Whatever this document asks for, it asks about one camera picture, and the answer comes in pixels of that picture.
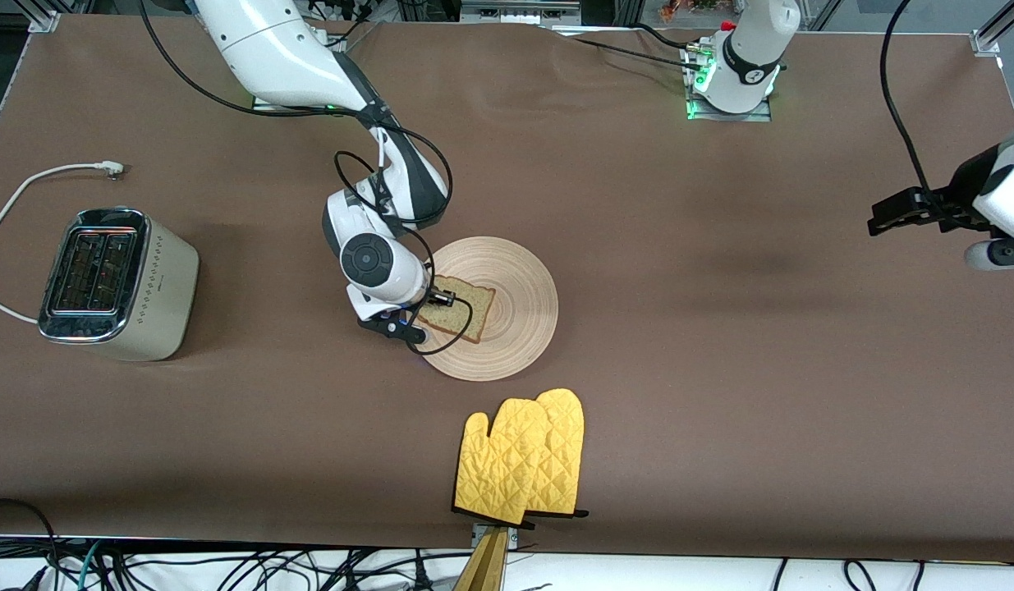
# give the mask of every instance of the round woven placemat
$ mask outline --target round woven placemat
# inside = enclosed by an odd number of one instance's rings
[[[509,239],[482,235],[449,243],[434,254],[439,276],[451,276],[496,290],[481,343],[459,340],[444,352],[425,356],[451,377],[491,382],[528,367],[544,353],[559,324],[555,278],[528,249]],[[439,348],[451,335],[429,328],[420,351]]]

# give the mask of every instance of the black strap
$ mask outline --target black strap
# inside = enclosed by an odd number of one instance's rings
[[[736,51],[732,49],[732,33],[725,38],[725,42],[722,44],[722,54],[725,56],[725,63],[729,64],[729,68],[740,76],[740,83],[748,86],[763,82],[767,75],[773,74],[777,64],[780,64],[780,58],[777,58],[773,63],[755,65],[736,55]]]

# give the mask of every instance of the quilted oven mitt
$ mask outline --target quilted oven mitt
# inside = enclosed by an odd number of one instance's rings
[[[536,403],[550,420],[528,511],[553,516],[576,513],[579,493],[579,459],[583,451],[583,408],[572,390],[557,388],[539,394]]]
[[[521,524],[549,430],[547,411],[532,400],[503,400],[491,431],[485,413],[470,415],[459,446],[454,509]]]

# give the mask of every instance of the table surface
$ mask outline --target table surface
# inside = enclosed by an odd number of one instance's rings
[[[154,23],[185,71],[247,100],[194,19]],[[796,36],[773,123],[742,124],[687,121],[670,67],[528,25],[366,36],[354,59],[450,158],[431,246],[502,236],[555,275],[545,355],[470,384],[356,326],[319,212],[335,150],[375,157],[360,125],[231,112],[139,19],[64,16],[0,117],[0,207],[52,165],[134,168],[33,184],[0,229],[0,299],[34,309],[64,224],[98,206],[187,239],[200,281],[164,363],[0,313],[0,497],[63,533],[458,545],[466,416],[567,386],[590,516],[537,520],[540,550],[1014,560],[1014,273],[965,269],[971,233],[868,238],[871,203],[915,183],[881,41]],[[934,183],[1014,128],[965,36],[898,36],[891,64]]]

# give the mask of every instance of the white power cord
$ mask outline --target white power cord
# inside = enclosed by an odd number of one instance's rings
[[[120,173],[123,172],[123,164],[120,164],[119,162],[113,162],[112,160],[104,160],[101,162],[89,162],[85,164],[65,164],[64,166],[55,166],[54,168],[50,168],[49,170],[37,172],[37,174],[28,176],[28,178],[25,179],[25,182],[22,182],[18,187],[18,191],[15,191],[14,195],[11,195],[11,199],[6,200],[6,205],[3,206],[3,210],[1,210],[0,212],[0,224],[3,223],[3,218],[6,218],[6,215],[10,213],[11,207],[14,207],[14,203],[18,201],[18,198],[21,197],[22,192],[25,192],[26,188],[28,188],[28,184],[34,182],[34,180],[44,178],[44,176],[50,176],[51,174],[57,174],[59,172],[65,172],[68,170],[80,170],[80,169],[103,170],[105,174],[110,176],[110,178],[116,178],[117,175],[120,175]],[[29,321],[32,322],[32,324],[37,324],[37,318],[26,317],[25,314],[16,313],[14,310],[11,310],[11,308],[8,308],[3,304],[0,304],[0,310],[10,314],[12,317],[22,319],[22,321]]]

